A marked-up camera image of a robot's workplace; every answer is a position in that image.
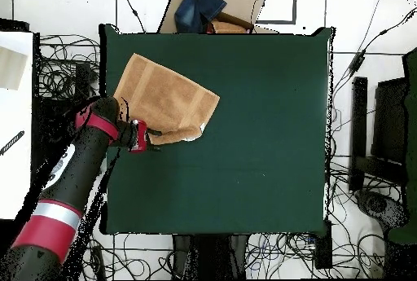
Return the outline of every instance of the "cardboard box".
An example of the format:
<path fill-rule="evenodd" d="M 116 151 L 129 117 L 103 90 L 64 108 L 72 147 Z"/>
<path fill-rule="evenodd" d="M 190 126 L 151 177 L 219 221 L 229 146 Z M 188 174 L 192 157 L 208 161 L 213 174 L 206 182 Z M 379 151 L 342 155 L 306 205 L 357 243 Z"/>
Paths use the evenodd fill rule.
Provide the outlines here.
<path fill-rule="evenodd" d="M 177 26 L 175 24 L 175 11 L 183 0 L 169 0 L 165 9 L 165 15 L 162 18 L 158 33 L 176 33 Z M 222 12 L 216 17 L 222 22 L 229 22 L 245 27 L 246 29 L 255 28 L 257 33 L 277 33 L 270 29 L 263 29 L 254 24 L 257 21 L 259 12 L 261 11 L 264 0 L 224 0 L 227 4 Z"/>

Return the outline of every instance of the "tangled wires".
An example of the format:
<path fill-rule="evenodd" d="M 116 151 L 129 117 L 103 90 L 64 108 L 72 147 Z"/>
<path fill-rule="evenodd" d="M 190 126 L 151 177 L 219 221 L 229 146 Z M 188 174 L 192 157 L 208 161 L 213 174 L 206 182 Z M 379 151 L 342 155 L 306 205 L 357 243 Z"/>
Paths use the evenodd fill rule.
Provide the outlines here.
<path fill-rule="evenodd" d="M 89 247 L 87 248 L 87 252 L 84 255 L 82 265 L 82 279 L 86 281 L 96 281 L 101 279 L 101 274 L 104 273 L 104 279 L 114 279 L 116 274 L 119 274 L 121 271 L 127 272 L 127 275 L 132 280 L 150 280 L 153 279 L 156 273 L 160 271 L 165 271 L 166 273 L 171 275 L 171 278 L 181 278 L 179 274 L 176 274 L 173 270 L 173 255 L 174 250 L 166 249 L 167 255 L 166 257 L 159 257 L 158 264 L 159 267 L 155 270 L 151 269 L 149 262 L 142 259 L 142 258 L 131 258 L 127 256 L 125 243 L 126 240 L 131 236 L 131 234 L 127 234 L 125 240 L 123 242 L 123 248 L 105 248 L 94 236 L 91 237 L 89 242 Z M 115 258 L 115 261 L 100 261 L 99 257 L 97 257 L 97 253 L 93 252 L 94 250 L 99 250 L 103 253 L 103 259 L 107 260 L 106 256 L 110 256 Z M 137 251 L 145 251 L 144 249 L 129 249 L 137 250 Z M 131 268 L 133 268 L 134 263 L 135 269 L 139 268 L 139 272 L 133 272 Z"/>
<path fill-rule="evenodd" d="M 65 44 L 63 37 L 78 37 L 74 42 Z M 89 55 L 73 54 L 74 48 L 88 49 Z M 70 100 L 79 103 L 81 99 L 88 99 L 96 95 L 98 89 L 86 86 L 84 82 L 76 80 L 76 66 L 87 64 L 90 67 L 86 80 L 89 84 L 99 77 L 99 44 L 80 35 L 51 35 L 41 37 L 42 57 L 39 65 L 39 95 L 43 98 Z"/>

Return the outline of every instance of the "black cable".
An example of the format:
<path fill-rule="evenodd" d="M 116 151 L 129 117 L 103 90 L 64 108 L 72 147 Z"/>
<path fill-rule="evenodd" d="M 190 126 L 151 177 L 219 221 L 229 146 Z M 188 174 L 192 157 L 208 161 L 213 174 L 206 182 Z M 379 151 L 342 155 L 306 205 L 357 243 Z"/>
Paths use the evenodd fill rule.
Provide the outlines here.
<path fill-rule="evenodd" d="M 387 32 L 389 32 L 391 29 L 395 29 L 396 27 L 398 27 L 400 24 L 402 24 L 402 23 L 405 23 L 405 22 L 407 22 L 409 19 L 411 19 L 413 16 L 414 16 L 414 14 L 415 14 L 415 12 L 417 11 L 417 7 L 416 8 L 413 8 L 413 9 L 411 9 L 407 14 L 406 14 L 406 16 L 404 16 L 404 18 L 400 21 L 400 22 L 398 22 L 397 24 L 395 24 L 394 26 L 392 26 L 392 27 L 390 27 L 389 29 L 384 29 L 382 32 L 379 32 L 370 42 L 368 42 L 368 45 L 366 45 L 365 46 L 365 49 L 364 50 L 366 50 L 367 48 L 368 48 L 368 46 L 376 39 L 376 38 L 378 38 L 378 37 L 380 37 L 381 35 L 384 35 L 384 34 L 386 34 Z"/>
<path fill-rule="evenodd" d="M 142 21 L 140 20 L 140 18 L 139 18 L 139 15 L 138 15 L 138 12 L 132 7 L 132 5 L 130 4 L 130 1 L 129 0 L 126 0 L 127 2 L 128 2 L 128 4 L 129 4 L 129 7 L 130 7 L 130 9 L 132 10 L 132 12 L 133 12 L 133 14 L 138 18 L 138 20 L 139 20 L 139 23 L 140 23 L 140 26 L 142 27 L 142 31 L 144 32 L 144 33 L 146 33 L 147 31 L 145 30 L 145 28 L 143 27 L 143 24 L 142 24 Z"/>
<path fill-rule="evenodd" d="M 362 264 L 362 259 L 361 259 L 361 252 L 360 252 L 360 245 L 361 245 L 361 242 L 365 239 L 365 238 L 368 238 L 368 237 L 376 237 L 376 238 L 379 238 L 379 239 L 381 239 L 383 242 L 385 242 L 385 239 L 383 238 L 383 237 L 381 237 L 380 235 L 376 235 L 376 234 L 374 234 L 374 233 L 370 233 L 370 234 L 368 234 L 368 235 L 364 235 L 364 236 L 362 236 L 361 238 L 359 238 L 359 240 L 358 240 L 358 245 L 357 245 L 357 252 L 358 252 L 358 260 L 359 260 L 359 265 L 360 265 L 360 267 L 361 267 L 361 269 L 362 269 L 362 271 L 363 271 L 363 273 L 365 273 L 365 276 L 367 277 L 367 278 L 369 278 L 369 279 L 372 279 L 368 274 L 367 274 L 367 272 L 365 271 L 365 269 L 363 268 L 363 264 Z"/>

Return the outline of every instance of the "black device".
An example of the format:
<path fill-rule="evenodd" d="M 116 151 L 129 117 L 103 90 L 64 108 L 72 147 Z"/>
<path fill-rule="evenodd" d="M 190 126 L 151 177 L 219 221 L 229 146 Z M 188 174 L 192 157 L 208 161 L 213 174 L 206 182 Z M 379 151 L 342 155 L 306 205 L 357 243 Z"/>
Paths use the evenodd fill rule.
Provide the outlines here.
<path fill-rule="evenodd" d="M 375 92 L 374 138 L 371 154 L 405 163 L 407 83 L 404 77 L 378 84 Z"/>
<path fill-rule="evenodd" d="M 331 239 L 331 221 L 324 221 L 326 234 L 317 236 L 314 250 L 314 266 L 316 269 L 330 269 L 333 267 L 332 239 Z"/>
<path fill-rule="evenodd" d="M 14 138 L 12 138 L 6 146 L 4 146 L 2 149 L 0 149 L 0 156 L 2 156 L 6 151 L 10 149 L 11 146 L 13 146 L 17 141 L 19 141 L 22 136 L 24 135 L 24 130 L 20 131 Z"/>

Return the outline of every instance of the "table surface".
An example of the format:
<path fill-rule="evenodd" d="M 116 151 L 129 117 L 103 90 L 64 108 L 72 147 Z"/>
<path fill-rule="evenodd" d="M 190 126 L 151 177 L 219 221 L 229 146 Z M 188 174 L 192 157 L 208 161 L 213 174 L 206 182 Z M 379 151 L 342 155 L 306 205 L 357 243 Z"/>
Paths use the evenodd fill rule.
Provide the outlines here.
<path fill-rule="evenodd" d="M 108 232 L 320 231 L 329 36 L 119 35 L 107 26 L 108 94 L 138 53 L 220 96 L 201 138 L 122 152 Z"/>

